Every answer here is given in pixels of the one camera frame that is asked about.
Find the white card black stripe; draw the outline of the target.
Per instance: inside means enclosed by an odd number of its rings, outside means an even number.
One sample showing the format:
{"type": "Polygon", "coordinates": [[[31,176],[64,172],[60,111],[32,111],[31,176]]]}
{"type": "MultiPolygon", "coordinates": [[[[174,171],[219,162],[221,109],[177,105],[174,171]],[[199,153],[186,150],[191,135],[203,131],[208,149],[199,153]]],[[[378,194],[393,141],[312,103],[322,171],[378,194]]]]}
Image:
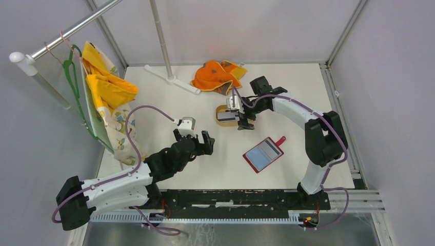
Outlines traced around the white card black stripe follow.
{"type": "Polygon", "coordinates": [[[236,112],[218,112],[217,113],[217,120],[219,122],[235,122],[239,121],[239,114],[236,112]]]}

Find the red leather card holder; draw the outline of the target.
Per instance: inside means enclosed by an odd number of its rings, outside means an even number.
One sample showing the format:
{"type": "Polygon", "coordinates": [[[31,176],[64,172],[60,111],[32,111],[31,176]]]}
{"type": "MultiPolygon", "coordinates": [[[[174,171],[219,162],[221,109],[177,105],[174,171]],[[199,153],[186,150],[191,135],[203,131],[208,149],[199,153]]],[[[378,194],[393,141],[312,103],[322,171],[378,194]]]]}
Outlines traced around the red leather card holder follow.
{"type": "MultiPolygon", "coordinates": [[[[280,148],[281,144],[283,144],[286,141],[286,137],[282,136],[279,140],[274,141],[270,137],[265,138],[264,140],[269,139],[272,141],[277,148],[282,152],[281,156],[284,155],[283,150],[280,148]]],[[[281,156],[279,156],[275,160],[270,160],[267,158],[267,156],[264,154],[264,152],[260,149],[259,145],[264,141],[262,140],[260,143],[255,145],[253,148],[248,150],[246,153],[242,155],[242,157],[245,159],[245,161],[251,166],[251,168],[254,170],[255,173],[259,173],[262,170],[264,170],[266,167],[268,167],[270,164],[275,162],[277,159],[279,159],[281,156]]]]}

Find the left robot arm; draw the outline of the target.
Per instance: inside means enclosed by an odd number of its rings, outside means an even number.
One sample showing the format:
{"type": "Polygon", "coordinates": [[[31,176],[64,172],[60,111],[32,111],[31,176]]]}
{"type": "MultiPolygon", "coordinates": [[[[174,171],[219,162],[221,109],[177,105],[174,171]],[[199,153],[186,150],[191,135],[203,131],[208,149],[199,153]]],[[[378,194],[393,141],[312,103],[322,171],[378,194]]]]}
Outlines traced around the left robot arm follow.
{"type": "Polygon", "coordinates": [[[71,231],[94,216],[117,209],[142,205],[157,208],[161,194],[156,184],[183,171],[198,156],[212,155],[214,150],[215,139],[207,131],[201,132],[203,142],[198,136],[182,136],[177,129],[173,132],[175,143],[131,169],[83,181],[78,176],[68,178],[56,196],[52,221],[71,231]]]}

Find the white card dark stripe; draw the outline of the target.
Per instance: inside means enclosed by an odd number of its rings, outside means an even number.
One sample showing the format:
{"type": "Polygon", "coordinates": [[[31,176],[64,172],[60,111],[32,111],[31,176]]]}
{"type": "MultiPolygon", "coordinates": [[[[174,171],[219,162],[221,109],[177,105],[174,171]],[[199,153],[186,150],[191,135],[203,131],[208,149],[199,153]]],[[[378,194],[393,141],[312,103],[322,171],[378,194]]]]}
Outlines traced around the white card dark stripe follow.
{"type": "Polygon", "coordinates": [[[264,140],[259,147],[270,160],[275,160],[282,154],[277,146],[269,139],[264,140]]]}

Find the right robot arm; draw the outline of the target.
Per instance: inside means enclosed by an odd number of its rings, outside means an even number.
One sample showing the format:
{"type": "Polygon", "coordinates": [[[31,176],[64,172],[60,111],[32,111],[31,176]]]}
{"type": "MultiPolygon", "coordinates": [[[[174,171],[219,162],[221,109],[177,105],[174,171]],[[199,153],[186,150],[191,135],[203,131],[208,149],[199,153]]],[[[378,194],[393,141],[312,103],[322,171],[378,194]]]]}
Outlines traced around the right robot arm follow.
{"type": "Polygon", "coordinates": [[[238,130],[254,130],[256,116],[266,110],[291,120],[305,132],[305,152],[309,164],[298,184],[296,202],[310,209],[317,202],[316,194],[323,191],[331,168],[348,158],[348,142],[337,112],[316,110],[295,99],[282,87],[273,88],[266,77],[250,82],[253,99],[242,97],[236,88],[226,100],[229,110],[239,115],[238,130]]]}

